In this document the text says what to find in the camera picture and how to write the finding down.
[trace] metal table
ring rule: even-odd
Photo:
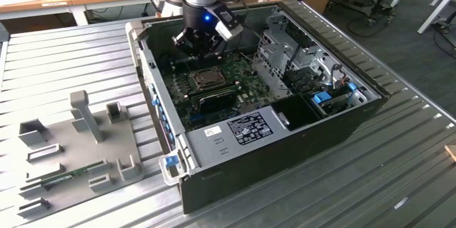
[[[344,143],[189,215],[183,215],[177,188],[160,175],[161,150],[132,67],[125,21],[12,35],[0,58],[3,227],[23,222],[13,207],[20,144],[11,138],[12,124],[37,105],[45,123],[68,119],[60,102],[76,87],[88,91],[93,109],[112,100],[128,105],[147,176],[25,227],[456,225],[456,168],[444,150],[456,139],[453,118],[305,4],[287,4],[395,95]]]

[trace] label sticker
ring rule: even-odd
[[[41,6],[55,6],[55,5],[68,5],[67,2],[55,2],[55,3],[45,3]]]
[[[259,112],[228,122],[228,126],[241,145],[273,134]]]
[[[205,129],[204,133],[205,133],[205,136],[209,137],[209,136],[216,135],[217,133],[221,133],[221,129],[219,126],[216,126],[216,127]]]

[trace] circuit board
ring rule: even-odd
[[[268,86],[256,76],[252,57],[244,57],[237,53],[228,55],[213,67],[201,70],[188,69],[187,72],[179,74],[167,73],[163,74],[163,79],[187,131],[251,112],[275,100]],[[196,95],[200,87],[215,88],[216,86],[223,89],[205,90],[196,99],[227,92],[233,94],[235,103],[224,110],[201,114],[199,103],[193,100],[195,98],[189,97],[189,94]]]

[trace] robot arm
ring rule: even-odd
[[[241,17],[220,0],[181,0],[181,6],[184,28],[173,43],[188,56],[200,59],[240,34]]]

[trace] power supply label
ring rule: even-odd
[[[241,145],[249,144],[273,134],[259,112],[244,116],[237,120],[229,121],[228,126]]]

